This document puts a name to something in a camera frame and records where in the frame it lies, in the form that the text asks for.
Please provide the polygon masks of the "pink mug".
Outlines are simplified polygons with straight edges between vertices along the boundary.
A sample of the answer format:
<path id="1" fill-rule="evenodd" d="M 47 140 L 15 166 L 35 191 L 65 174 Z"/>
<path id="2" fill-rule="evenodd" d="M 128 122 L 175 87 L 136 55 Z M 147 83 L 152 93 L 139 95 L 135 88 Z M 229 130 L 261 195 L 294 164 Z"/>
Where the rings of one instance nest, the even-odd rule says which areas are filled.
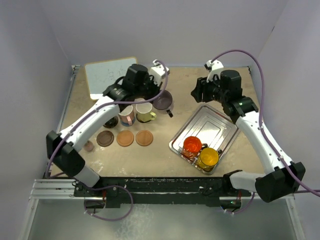
<path id="1" fill-rule="evenodd" d="M 132 121 L 135 117 L 135 113 L 134 113 L 134 108 L 132 105 L 127 106 L 124 110 L 122 110 L 119 114 L 118 114 L 119 120 L 129 123 L 130 121 Z"/>

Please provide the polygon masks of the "blue round coaster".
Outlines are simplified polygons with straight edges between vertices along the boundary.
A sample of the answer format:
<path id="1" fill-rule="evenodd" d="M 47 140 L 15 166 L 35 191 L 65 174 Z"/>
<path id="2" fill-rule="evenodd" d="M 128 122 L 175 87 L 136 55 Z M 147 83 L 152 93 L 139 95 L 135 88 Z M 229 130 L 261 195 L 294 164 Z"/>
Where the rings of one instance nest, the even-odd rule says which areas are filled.
<path id="1" fill-rule="evenodd" d="M 135 121 L 136 121 L 136 118 L 134 118 L 132 121 L 130 121 L 130 122 L 124 122 L 124 121 L 120 121 L 120 123 L 123 125 L 123 126 L 125 126 L 125 127 L 130 127 L 130 126 L 132 126 L 134 123 L 135 123 Z"/>

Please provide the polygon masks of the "dark mug white interior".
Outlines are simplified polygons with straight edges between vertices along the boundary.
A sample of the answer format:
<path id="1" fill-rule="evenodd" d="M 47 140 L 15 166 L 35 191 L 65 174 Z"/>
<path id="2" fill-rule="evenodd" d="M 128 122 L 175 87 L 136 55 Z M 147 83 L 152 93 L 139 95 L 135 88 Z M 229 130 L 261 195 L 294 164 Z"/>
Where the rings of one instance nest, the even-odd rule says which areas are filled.
<path id="1" fill-rule="evenodd" d="M 112 129 L 115 128 L 118 125 L 119 119 L 117 116 L 111 118 L 109 121 L 105 122 L 103 127 L 106 129 Z"/>

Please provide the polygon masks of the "steel tray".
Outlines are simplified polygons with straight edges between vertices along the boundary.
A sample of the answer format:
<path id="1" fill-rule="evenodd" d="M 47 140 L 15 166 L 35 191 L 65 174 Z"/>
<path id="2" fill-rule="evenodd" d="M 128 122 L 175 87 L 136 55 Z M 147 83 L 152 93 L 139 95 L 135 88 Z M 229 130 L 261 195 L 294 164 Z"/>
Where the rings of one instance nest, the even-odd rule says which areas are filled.
<path id="1" fill-rule="evenodd" d="M 197 164 L 197 157 L 189 159 L 183 155 L 184 140 L 190 136 L 199 138 L 203 144 L 207 144 L 209 148 L 218 152 L 218 161 L 221 162 L 239 132 L 239 128 L 226 115 L 208 104 L 201 104 L 174 135 L 169 142 L 169 148 L 203 174 L 212 175 L 215 166 L 209 170 L 204 170 Z"/>

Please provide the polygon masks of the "light wooden coaster top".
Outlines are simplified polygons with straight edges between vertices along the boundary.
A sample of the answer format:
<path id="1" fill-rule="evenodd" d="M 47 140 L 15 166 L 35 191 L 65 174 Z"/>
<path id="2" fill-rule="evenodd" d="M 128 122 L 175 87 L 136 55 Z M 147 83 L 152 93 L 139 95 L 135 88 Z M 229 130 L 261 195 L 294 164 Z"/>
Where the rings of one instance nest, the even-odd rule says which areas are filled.
<path id="1" fill-rule="evenodd" d="M 116 137 L 117 143 L 122 147 L 128 147 L 134 142 L 135 136 L 129 130 L 123 130 Z"/>

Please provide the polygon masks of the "orange glass cup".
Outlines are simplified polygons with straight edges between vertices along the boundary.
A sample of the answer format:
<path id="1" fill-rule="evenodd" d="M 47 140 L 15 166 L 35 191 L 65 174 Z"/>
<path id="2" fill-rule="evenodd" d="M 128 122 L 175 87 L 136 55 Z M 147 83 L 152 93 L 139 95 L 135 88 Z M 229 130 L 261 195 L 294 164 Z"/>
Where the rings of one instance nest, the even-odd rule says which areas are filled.
<path id="1" fill-rule="evenodd" d="M 207 148 L 207 143 L 202 143 L 196 136 L 188 136 L 183 142 L 181 154 L 191 160 L 198 156 L 204 148 Z"/>

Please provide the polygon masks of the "aluminium frame rail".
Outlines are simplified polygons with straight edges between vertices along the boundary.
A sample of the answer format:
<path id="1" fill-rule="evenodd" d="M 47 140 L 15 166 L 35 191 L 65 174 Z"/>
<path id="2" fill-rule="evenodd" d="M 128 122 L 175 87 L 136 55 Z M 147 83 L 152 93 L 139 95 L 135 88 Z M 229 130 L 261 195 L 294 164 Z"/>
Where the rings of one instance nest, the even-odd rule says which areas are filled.
<path id="1" fill-rule="evenodd" d="M 36 179 L 30 199 L 69 200 L 74 198 L 75 187 L 72 179 Z"/>

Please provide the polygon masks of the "purple mug black rim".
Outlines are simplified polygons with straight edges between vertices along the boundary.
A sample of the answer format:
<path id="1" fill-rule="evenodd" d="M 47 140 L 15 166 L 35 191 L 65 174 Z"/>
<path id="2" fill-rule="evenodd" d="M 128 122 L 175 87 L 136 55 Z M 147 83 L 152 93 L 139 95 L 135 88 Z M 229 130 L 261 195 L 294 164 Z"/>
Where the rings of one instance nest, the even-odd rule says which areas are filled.
<path id="1" fill-rule="evenodd" d="M 172 94 L 165 90 L 157 99 L 152 102 L 153 107 L 161 114 L 168 115 L 172 118 L 174 101 Z"/>

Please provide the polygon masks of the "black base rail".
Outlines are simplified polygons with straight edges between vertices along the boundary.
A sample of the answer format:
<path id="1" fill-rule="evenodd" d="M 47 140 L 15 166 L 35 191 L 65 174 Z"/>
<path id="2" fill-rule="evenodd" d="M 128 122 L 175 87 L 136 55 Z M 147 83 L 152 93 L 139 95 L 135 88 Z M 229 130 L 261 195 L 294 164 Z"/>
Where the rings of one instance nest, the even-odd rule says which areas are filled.
<path id="1" fill-rule="evenodd" d="M 205 205 L 219 207 L 227 199 L 240 205 L 240 197 L 251 193 L 235 189 L 225 177 L 101 177 L 89 188 L 74 181 L 74 196 L 86 200 L 99 199 L 106 208 L 122 204 Z"/>

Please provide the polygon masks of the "dark wooden coaster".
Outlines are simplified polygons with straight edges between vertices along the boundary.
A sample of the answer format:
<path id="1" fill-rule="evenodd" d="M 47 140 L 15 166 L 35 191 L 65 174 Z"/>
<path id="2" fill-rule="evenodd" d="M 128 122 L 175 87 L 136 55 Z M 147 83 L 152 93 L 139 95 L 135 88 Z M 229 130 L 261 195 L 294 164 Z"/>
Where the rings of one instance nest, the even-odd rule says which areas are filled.
<path id="1" fill-rule="evenodd" d="M 104 130 L 96 137 L 96 142 L 101 147 L 110 146 L 114 141 L 114 134 L 111 131 Z"/>

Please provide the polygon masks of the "light wooden coaster bottom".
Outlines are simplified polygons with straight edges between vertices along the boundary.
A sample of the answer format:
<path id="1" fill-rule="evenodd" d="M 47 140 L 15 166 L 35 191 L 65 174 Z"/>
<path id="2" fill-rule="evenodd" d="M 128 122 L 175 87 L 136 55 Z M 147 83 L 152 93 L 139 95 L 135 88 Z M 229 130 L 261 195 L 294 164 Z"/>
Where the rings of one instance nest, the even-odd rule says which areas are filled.
<path id="1" fill-rule="evenodd" d="M 148 130 L 141 130 L 135 136 L 137 144 L 143 147 L 149 146 L 153 139 L 153 134 Z"/>

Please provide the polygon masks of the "orange black smiley coaster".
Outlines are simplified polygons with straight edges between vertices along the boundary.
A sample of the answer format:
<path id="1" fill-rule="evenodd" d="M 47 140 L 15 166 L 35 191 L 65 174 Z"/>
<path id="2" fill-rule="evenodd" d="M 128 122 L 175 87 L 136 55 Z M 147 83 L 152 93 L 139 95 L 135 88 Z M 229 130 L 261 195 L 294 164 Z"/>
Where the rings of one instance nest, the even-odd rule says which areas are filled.
<path id="1" fill-rule="evenodd" d="M 136 120 L 137 120 L 138 122 L 143 123 L 143 124 L 144 124 L 144 123 L 148 123 L 148 122 L 151 122 L 151 121 L 152 121 L 152 119 L 149 119 L 149 120 L 147 120 L 147 121 L 142 121 L 141 119 L 139 119 L 138 114 L 136 114 L 135 118 L 136 118 Z"/>

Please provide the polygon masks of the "light wooden coaster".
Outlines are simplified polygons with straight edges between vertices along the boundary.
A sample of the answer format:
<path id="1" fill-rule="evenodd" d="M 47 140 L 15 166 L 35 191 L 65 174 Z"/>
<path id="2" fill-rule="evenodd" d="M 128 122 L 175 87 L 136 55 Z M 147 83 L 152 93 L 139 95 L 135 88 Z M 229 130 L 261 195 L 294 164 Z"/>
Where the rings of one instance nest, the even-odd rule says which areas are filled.
<path id="1" fill-rule="evenodd" d="M 137 144 L 143 147 L 149 146 L 153 139 L 153 134 L 148 130 L 141 130 L 135 136 Z"/>
<path id="2" fill-rule="evenodd" d="M 135 136 L 129 130 L 123 130 L 116 137 L 117 143 L 122 147 L 128 147 L 134 142 Z"/>

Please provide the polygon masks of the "pale yellow mug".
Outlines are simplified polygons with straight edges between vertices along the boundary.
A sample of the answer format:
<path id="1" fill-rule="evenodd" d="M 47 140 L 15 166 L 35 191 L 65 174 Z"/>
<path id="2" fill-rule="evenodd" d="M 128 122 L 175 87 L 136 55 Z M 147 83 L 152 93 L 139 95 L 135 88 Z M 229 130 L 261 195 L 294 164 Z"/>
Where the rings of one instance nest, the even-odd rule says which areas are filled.
<path id="1" fill-rule="evenodd" d="M 153 105 L 150 102 L 138 101 L 135 105 L 136 114 L 142 121 L 155 120 L 157 115 L 153 112 Z"/>

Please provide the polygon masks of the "white board with stand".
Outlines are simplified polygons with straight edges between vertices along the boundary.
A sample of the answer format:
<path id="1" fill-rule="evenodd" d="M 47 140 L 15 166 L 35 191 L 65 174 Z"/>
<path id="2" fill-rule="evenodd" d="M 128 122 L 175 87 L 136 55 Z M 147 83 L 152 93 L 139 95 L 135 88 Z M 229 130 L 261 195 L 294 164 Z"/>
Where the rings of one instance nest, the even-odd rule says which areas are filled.
<path id="1" fill-rule="evenodd" d="M 90 99 L 97 101 L 108 86 L 124 76 L 128 67 L 136 63 L 137 59 L 133 56 L 86 63 L 84 72 Z"/>

